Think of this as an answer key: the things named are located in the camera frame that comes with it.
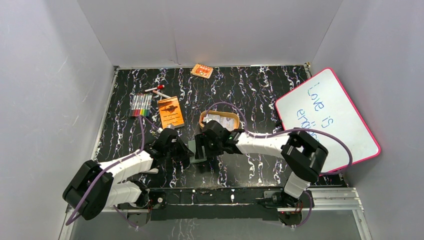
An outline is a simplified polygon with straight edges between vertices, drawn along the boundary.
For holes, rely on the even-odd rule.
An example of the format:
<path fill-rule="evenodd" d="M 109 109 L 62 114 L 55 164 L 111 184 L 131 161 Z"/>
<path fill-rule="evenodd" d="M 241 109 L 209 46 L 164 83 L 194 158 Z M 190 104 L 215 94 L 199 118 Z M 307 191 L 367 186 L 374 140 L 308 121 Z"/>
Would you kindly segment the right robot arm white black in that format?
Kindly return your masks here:
<path fill-rule="evenodd" d="M 194 158 L 203 160 L 227 154 L 261 154 L 282 158 L 290 174 L 282 192 L 282 202 L 295 207 L 303 192 L 319 178 L 328 150 L 306 131 L 295 128 L 288 133 L 265 135 L 243 129 L 229 131 L 211 120 L 194 137 Z"/>

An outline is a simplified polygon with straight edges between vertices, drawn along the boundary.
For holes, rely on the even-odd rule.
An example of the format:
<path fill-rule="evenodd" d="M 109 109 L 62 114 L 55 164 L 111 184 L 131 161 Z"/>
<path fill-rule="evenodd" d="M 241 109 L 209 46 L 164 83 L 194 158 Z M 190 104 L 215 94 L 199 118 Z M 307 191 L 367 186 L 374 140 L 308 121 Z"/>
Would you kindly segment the tan oval tray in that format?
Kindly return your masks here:
<path fill-rule="evenodd" d="M 239 128 L 240 118 L 237 114 L 223 111 L 203 111 L 199 117 L 199 125 L 202 129 L 209 121 L 216 121 L 228 131 L 233 131 Z"/>

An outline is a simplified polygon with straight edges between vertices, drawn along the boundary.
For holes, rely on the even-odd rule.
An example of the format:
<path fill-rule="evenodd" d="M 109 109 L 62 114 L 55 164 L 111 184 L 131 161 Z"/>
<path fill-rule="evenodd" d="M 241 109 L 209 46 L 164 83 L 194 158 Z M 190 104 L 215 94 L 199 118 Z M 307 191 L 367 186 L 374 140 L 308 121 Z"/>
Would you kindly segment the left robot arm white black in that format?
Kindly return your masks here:
<path fill-rule="evenodd" d="M 120 204 L 144 208 L 150 202 L 148 187 L 128 178 L 140 173 L 157 174 L 158 162 L 188 160 L 194 155 L 176 130 L 165 128 L 155 141 L 124 157 L 101 163 L 84 162 L 62 198 L 85 220 L 93 219 L 104 208 Z"/>

